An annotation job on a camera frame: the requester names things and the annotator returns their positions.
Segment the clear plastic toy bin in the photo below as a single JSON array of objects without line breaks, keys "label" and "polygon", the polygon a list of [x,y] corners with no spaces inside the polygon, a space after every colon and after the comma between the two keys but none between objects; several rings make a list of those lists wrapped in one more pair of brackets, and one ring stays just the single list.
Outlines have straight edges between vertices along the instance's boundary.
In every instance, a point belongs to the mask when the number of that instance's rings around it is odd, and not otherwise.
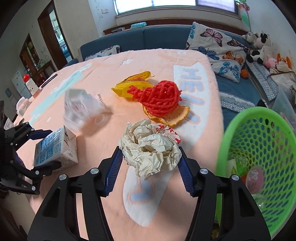
[{"label": "clear plastic toy bin", "polygon": [[269,76],[271,70],[257,62],[246,63],[256,87],[267,105],[281,115],[295,132],[295,91],[284,92]]}]

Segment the yellow snack wrapper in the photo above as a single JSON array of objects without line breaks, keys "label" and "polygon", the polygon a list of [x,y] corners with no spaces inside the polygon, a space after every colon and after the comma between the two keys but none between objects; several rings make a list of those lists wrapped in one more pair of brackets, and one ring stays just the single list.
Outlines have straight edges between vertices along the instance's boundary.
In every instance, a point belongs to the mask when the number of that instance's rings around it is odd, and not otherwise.
[{"label": "yellow snack wrapper", "polygon": [[125,80],[116,84],[111,90],[119,97],[132,100],[133,95],[129,93],[130,88],[144,90],[153,87],[153,85],[148,82],[151,77],[152,75],[149,71],[144,71],[125,78]]}]

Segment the pink plush toy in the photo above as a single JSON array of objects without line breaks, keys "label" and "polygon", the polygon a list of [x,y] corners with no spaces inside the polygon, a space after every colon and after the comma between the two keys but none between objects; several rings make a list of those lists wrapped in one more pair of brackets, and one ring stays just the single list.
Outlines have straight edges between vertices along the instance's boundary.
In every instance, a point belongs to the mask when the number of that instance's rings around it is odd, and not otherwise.
[{"label": "pink plush toy", "polygon": [[276,66],[278,65],[278,62],[274,58],[269,58],[267,61],[265,61],[264,65],[267,69],[276,68]]}]

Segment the small blue white milk carton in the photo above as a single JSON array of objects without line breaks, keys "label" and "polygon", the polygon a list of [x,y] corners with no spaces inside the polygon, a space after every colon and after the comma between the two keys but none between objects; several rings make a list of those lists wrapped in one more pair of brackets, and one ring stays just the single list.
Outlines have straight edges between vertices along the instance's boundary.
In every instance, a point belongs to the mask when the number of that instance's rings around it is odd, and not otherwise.
[{"label": "small blue white milk carton", "polygon": [[66,126],[56,129],[35,146],[34,167],[50,161],[60,162],[60,170],[78,164],[77,138]]}]

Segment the grey plush toy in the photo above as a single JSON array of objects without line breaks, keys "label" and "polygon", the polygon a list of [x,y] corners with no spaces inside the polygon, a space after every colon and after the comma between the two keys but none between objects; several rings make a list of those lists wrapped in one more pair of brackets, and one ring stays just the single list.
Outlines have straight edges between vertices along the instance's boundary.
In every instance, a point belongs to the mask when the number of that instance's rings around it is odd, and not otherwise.
[{"label": "grey plush toy", "polygon": [[256,40],[259,38],[259,34],[253,33],[253,32],[248,32],[247,34],[242,35],[241,37],[249,44],[252,44],[252,43],[255,43]]}]

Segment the white paper ball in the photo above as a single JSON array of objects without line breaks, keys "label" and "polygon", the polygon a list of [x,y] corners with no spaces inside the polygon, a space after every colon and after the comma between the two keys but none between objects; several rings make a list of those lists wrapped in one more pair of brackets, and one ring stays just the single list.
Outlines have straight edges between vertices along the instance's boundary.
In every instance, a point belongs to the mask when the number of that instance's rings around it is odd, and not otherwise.
[{"label": "white paper ball", "polygon": [[135,168],[142,180],[160,172],[173,171],[182,153],[180,136],[167,125],[143,119],[127,123],[118,145],[127,164]]}]

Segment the cow plush toy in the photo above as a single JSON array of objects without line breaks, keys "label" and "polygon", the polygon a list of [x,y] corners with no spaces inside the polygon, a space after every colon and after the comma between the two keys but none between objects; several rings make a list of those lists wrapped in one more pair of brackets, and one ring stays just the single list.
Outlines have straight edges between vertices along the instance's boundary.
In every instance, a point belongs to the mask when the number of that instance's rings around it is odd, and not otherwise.
[{"label": "cow plush toy", "polygon": [[252,49],[247,54],[246,59],[249,63],[258,62],[263,65],[269,58],[273,57],[272,43],[269,34],[262,32],[252,43]]}]

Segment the blue sofa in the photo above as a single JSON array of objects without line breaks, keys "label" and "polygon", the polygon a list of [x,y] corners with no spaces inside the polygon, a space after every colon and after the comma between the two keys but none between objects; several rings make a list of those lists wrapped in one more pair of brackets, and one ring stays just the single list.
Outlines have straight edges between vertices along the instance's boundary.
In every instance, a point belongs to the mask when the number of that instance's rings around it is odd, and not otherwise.
[{"label": "blue sofa", "polygon": [[[126,30],[86,43],[80,47],[80,53],[82,59],[85,59],[91,54],[114,45],[119,45],[123,52],[159,48],[184,50],[190,30],[190,26],[174,25]],[[228,126],[238,113],[231,106],[231,103],[228,101],[229,98],[236,97],[239,101],[248,101],[252,104],[258,104],[260,101],[266,102],[251,79],[251,75],[248,79],[241,79],[238,83],[221,76],[217,76],[216,79],[219,91],[224,95],[222,99],[224,126]]]}]

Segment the colourful pinwheel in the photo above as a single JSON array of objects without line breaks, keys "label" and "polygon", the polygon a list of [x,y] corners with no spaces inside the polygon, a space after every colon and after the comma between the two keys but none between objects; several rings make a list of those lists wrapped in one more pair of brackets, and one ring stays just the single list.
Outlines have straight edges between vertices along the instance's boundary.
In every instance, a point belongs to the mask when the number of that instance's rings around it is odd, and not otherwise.
[{"label": "colourful pinwheel", "polygon": [[250,17],[249,17],[249,10],[250,7],[247,4],[246,0],[235,0],[234,3],[238,6],[241,20],[243,23],[249,28],[249,31],[251,32],[251,24],[250,24]]}]

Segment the orange peel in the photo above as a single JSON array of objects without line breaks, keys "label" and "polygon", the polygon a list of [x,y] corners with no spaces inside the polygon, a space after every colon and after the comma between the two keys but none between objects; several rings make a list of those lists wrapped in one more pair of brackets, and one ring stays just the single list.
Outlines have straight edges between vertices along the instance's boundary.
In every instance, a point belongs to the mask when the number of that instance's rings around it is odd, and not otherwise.
[{"label": "orange peel", "polygon": [[190,108],[188,106],[178,105],[172,112],[166,114],[163,117],[157,117],[150,114],[146,107],[142,107],[144,113],[147,117],[156,123],[161,123],[163,125],[167,125],[169,127],[174,127],[178,125],[181,121],[183,121],[190,112]]}]

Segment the red mesh net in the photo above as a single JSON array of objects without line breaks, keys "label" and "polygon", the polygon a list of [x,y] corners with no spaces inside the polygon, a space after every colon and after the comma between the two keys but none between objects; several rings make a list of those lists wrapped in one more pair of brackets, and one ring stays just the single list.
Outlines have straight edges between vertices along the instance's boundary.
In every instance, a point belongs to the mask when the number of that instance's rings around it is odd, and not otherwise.
[{"label": "red mesh net", "polygon": [[162,80],[153,87],[143,90],[135,86],[130,86],[127,93],[132,95],[132,100],[136,100],[146,108],[146,110],[156,117],[163,117],[176,109],[181,98],[181,90],[175,82]]}]

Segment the crushed white plastic carton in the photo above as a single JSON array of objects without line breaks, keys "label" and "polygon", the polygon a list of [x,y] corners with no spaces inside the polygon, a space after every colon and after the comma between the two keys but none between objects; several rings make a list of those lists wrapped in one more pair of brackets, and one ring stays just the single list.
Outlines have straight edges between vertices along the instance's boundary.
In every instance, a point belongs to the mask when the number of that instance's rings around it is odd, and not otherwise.
[{"label": "crushed white plastic carton", "polygon": [[101,124],[104,121],[107,106],[100,95],[92,95],[84,89],[71,88],[65,92],[64,98],[64,122],[73,130],[80,131],[86,125],[99,118]]}]

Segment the butterfly print pillow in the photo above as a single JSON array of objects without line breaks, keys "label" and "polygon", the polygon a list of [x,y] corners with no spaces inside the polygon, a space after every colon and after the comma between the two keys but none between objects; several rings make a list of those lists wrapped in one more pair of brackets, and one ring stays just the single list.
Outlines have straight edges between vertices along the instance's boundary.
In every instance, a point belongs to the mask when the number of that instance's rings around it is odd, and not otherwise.
[{"label": "butterfly print pillow", "polygon": [[241,69],[249,48],[219,30],[194,22],[186,43],[187,50],[206,55],[215,74],[240,82]]}]

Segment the pink blanket table cover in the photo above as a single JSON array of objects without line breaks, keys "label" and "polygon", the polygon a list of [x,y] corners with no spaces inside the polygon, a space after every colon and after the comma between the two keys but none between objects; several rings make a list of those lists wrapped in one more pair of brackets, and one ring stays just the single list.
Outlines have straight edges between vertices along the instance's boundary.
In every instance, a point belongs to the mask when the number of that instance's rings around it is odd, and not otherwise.
[{"label": "pink blanket table cover", "polygon": [[[112,88],[125,78],[149,71],[150,82],[170,80],[182,94],[188,116],[175,131],[189,158],[215,171],[222,141],[223,114],[218,84],[208,58],[192,50],[127,51],[66,67],[57,73],[23,115],[33,128],[56,130],[64,123],[64,96],[68,88],[100,96],[110,109],[77,133],[78,164],[64,170],[82,175],[114,152],[127,123],[146,118],[142,105],[116,95]],[[123,163],[114,190],[103,208],[115,240],[184,240],[196,206],[185,190],[178,169],[140,180],[135,169]]]}]

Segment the green plastic basket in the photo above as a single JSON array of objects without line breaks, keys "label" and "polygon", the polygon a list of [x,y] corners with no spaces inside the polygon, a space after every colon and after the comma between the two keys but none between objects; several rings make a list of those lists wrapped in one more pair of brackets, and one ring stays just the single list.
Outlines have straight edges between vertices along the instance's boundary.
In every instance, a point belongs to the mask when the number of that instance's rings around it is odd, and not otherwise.
[{"label": "green plastic basket", "polygon": [[239,176],[252,168],[262,171],[260,210],[271,237],[275,238],[295,210],[295,134],[291,127],[269,108],[245,109],[224,133],[216,175],[230,176],[230,160],[238,162]]}]

